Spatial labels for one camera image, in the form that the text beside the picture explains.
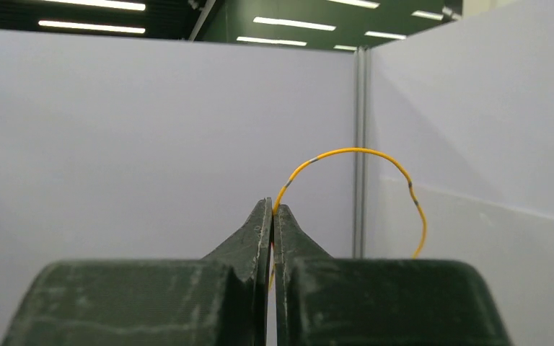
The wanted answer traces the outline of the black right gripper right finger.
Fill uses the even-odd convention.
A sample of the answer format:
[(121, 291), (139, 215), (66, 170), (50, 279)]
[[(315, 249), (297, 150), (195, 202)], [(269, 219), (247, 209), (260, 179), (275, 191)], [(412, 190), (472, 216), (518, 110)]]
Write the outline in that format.
[(445, 259), (330, 256), (287, 205), (273, 216), (279, 345), (510, 345), (480, 273)]

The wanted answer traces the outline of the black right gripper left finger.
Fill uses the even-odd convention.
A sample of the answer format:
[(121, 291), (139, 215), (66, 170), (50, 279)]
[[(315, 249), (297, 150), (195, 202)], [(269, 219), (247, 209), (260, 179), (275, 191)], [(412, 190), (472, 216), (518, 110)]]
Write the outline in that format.
[(46, 265), (3, 345), (264, 345), (270, 198), (200, 259), (70, 259)]

